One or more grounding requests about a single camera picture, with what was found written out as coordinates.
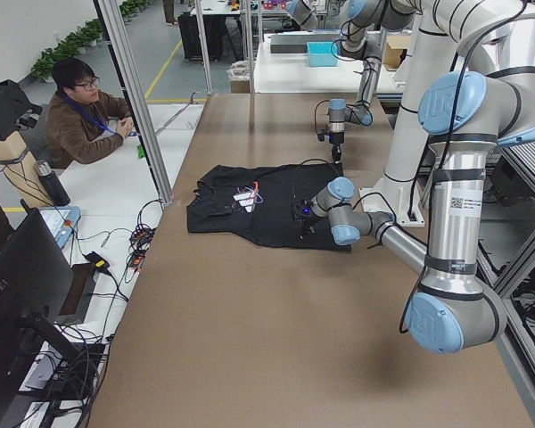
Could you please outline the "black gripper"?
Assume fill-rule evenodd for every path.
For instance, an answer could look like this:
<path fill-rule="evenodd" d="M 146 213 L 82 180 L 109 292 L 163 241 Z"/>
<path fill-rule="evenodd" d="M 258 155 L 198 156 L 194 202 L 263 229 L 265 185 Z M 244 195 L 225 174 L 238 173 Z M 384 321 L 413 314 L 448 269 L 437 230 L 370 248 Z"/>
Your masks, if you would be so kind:
<path fill-rule="evenodd" d="M 342 159 L 342 152 L 340 151 L 340 146 L 344 143 L 344 133 L 343 132 L 332 132 L 328 134 L 328 142 L 333 147 L 332 157 L 333 161 L 340 161 Z"/>
<path fill-rule="evenodd" d="M 303 240 L 308 233 L 314 234 L 316 232 L 314 228 L 315 224 L 322 220 L 323 218 L 314 213 L 303 214 L 301 216 L 301 231 L 298 235 L 299 239 Z"/>

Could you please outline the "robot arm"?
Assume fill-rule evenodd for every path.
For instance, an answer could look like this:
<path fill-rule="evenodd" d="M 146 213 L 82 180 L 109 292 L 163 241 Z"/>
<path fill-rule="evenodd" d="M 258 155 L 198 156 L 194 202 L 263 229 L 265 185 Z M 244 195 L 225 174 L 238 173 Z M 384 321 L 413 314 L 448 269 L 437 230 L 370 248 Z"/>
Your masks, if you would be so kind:
<path fill-rule="evenodd" d="M 535 141 L 535 66 L 452 71 L 424 93 L 418 119 L 436 160 L 427 244 L 405 235 L 392 210 L 355 211 L 346 177 L 303 212 L 309 223 L 328 219 L 339 245 L 373 235 L 404 259 L 420 276 L 402 323 L 422 348 L 455 353 L 493 341 L 506 326 L 503 303 L 476 275 L 483 185 L 490 151 Z"/>
<path fill-rule="evenodd" d="M 347 62 L 362 62 L 357 99 L 345 107 L 345 121 L 354 125 L 373 123 L 370 111 L 383 63 L 389 32 L 399 32 L 412 23 L 416 10 L 400 1 L 351 0 L 343 4 L 337 54 Z"/>

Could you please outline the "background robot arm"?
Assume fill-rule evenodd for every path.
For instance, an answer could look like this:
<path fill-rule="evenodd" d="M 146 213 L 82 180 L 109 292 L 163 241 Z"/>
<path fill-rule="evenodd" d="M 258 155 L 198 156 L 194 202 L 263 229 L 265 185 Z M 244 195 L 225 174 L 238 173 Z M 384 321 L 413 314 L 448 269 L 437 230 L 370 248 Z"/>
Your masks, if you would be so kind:
<path fill-rule="evenodd" d="M 292 0 L 285 3 L 287 14 L 302 30 L 312 31 L 317 28 L 317 15 L 309 1 Z"/>

